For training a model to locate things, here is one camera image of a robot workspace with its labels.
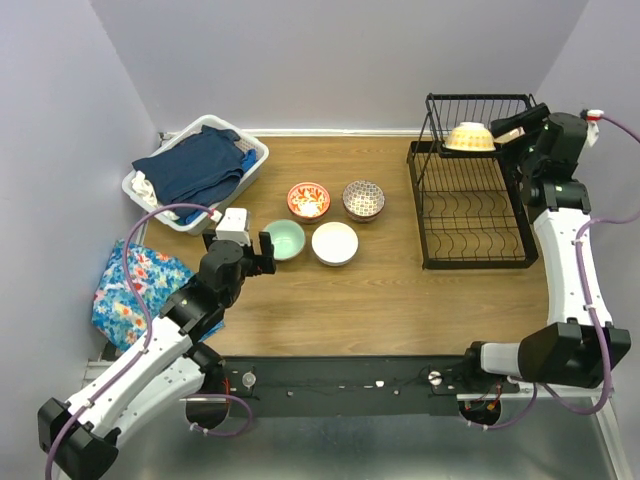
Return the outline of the blue floral fabric bag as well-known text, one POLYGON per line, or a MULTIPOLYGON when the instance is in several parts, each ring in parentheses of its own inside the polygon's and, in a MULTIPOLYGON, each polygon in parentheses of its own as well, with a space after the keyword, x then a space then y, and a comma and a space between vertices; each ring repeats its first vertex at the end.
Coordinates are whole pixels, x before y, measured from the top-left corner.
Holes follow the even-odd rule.
MULTIPOLYGON (((123 270, 124 241, 115 243, 94 294, 91 323, 124 352, 147 330, 146 317, 128 286, 123 270)), ((133 286, 151 316, 159 314, 175 290, 194 275, 179 259, 132 244, 128 267, 133 286)))

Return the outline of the blue zigzag pattern bowl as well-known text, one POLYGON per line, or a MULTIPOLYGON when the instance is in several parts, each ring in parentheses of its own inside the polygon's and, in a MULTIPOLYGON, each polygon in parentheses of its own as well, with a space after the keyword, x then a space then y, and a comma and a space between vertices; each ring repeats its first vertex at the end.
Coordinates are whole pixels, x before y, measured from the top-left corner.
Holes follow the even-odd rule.
POLYGON ((371 210, 366 212, 358 212, 358 211, 346 208, 345 211, 348 217, 357 223, 373 222, 382 213, 382 209, 371 210))

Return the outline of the yellow patterned bowl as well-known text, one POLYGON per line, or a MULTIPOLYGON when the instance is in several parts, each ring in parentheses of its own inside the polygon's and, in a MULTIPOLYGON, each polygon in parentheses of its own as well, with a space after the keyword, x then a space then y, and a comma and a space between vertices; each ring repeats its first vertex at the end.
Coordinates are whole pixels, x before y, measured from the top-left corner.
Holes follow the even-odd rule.
POLYGON ((493 152, 494 138, 489 129, 479 122, 461 122, 447 136, 444 146, 464 152, 493 152))

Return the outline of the white crumpled cloth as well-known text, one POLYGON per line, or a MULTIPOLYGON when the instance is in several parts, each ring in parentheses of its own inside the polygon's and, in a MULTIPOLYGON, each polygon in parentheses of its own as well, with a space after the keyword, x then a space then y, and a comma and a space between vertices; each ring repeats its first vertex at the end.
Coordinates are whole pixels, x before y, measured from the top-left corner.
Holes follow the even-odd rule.
POLYGON ((142 171, 137 171, 135 173, 135 176, 131 181, 131 188, 138 197, 144 200, 153 209, 160 207, 154 187, 142 171))

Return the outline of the brown lattice pattern bowl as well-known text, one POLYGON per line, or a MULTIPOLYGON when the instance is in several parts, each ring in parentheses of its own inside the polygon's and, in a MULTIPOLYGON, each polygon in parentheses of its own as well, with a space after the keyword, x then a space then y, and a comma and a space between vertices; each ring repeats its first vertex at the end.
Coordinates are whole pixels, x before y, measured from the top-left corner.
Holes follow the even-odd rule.
POLYGON ((384 209, 386 198, 383 190, 374 182, 355 180, 349 183, 342 192, 343 207, 366 212, 384 209))

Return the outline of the orange floral pattern bowl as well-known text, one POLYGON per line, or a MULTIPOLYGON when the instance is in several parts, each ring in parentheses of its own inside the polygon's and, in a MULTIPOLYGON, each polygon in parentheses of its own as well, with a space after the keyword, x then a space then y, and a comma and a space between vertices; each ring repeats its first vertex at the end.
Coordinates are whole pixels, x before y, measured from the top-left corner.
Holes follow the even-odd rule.
POLYGON ((312 216, 330 209, 331 198, 325 187, 314 182, 301 182, 294 185, 287 194, 287 207, 312 216))

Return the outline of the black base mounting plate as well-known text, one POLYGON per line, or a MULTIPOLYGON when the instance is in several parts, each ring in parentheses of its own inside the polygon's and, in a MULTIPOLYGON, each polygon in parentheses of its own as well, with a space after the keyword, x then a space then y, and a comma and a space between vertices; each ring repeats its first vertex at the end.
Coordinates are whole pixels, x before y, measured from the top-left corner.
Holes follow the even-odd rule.
POLYGON ((460 396, 518 390, 463 355, 231 356, 185 413, 209 428, 227 416, 455 416, 460 396))

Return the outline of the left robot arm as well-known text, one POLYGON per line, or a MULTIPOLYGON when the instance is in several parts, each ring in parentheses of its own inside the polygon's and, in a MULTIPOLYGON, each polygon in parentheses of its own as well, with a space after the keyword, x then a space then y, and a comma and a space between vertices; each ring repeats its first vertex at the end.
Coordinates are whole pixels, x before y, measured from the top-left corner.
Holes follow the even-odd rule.
POLYGON ((251 244, 216 239, 198 272, 168 298, 147 330, 106 371, 66 401, 39 409, 38 437, 45 472, 58 467, 71 479, 99 479, 120 448, 172 403, 190 396, 235 398, 224 390, 220 356, 202 344, 224 319, 246 278, 276 269, 269 233, 251 244))

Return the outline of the celadon green bowl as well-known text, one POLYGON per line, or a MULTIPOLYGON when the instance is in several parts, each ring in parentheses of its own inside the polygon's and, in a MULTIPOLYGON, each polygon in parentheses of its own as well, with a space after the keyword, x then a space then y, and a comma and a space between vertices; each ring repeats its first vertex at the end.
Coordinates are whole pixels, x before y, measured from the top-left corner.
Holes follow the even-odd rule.
POLYGON ((303 250, 306 243, 302 227, 292 220, 276 220, 263 229, 268 232, 274 246, 274 259, 287 261, 295 258, 303 250))

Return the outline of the white ribbed bowl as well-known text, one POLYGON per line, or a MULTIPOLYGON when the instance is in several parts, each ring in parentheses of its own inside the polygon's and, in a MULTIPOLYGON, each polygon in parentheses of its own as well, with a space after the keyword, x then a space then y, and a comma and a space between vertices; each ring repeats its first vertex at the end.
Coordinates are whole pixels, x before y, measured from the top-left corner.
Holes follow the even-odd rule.
POLYGON ((320 225, 312 235, 312 250, 316 258, 328 266, 342 266, 356 255, 359 239, 347 224, 328 222, 320 225))

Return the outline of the beige bowl brown leaf pattern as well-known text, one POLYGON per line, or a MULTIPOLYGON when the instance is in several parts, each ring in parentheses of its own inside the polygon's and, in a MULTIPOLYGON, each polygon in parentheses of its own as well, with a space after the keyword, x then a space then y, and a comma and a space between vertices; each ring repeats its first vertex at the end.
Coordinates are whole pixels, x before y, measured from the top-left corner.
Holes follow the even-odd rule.
POLYGON ((499 145, 505 145, 507 143, 510 143, 511 141, 514 141, 515 139, 521 137, 523 134, 525 133, 524 128, 523 127, 518 127, 515 129, 510 130, 509 132, 500 135, 498 137, 494 138, 494 143, 495 144, 499 144, 499 145))

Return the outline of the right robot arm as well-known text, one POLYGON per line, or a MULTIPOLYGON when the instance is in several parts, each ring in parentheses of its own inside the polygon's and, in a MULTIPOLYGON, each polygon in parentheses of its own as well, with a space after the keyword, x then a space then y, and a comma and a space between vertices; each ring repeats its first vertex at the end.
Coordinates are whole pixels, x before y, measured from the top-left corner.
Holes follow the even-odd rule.
POLYGON ((614 327, 599 288, 591 204, 586 186, 573 177, 597 118, 595 112, 552 113, 540 104, 490 126, 495 137, 522 132, 501 152, 519 173, 520 199, 544 260, 549 313, 544 328, 518 343, 473 343, 473 359, 459 370, 471 391, 485 390, 496 375, 596 388, 610 382, 613 367, 630 350, 630 334, 614 327))

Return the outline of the dark blue folded garment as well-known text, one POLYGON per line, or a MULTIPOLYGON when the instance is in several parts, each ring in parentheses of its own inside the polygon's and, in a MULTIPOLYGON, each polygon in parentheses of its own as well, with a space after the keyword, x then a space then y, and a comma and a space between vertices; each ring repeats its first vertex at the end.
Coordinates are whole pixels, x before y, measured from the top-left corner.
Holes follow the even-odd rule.
POLYGON ((204 126, 178 145, 132 163, 145 175, 162 205, 209 207, 225 200, 244 175, 240 136, 230 129, 204 126))

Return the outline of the black two-tier dish rack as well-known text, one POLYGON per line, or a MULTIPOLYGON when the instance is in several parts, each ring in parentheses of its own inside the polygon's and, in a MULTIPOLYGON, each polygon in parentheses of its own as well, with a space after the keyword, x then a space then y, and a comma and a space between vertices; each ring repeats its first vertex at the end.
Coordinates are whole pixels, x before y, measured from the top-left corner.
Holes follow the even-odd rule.
POLYGON ((536 262, 517 169, 498 150, 444 146, 463 121, 489 125, 535 104, 526 94, 427 95, 421 132, 407 154, 424 268, 524 269, 536 262))

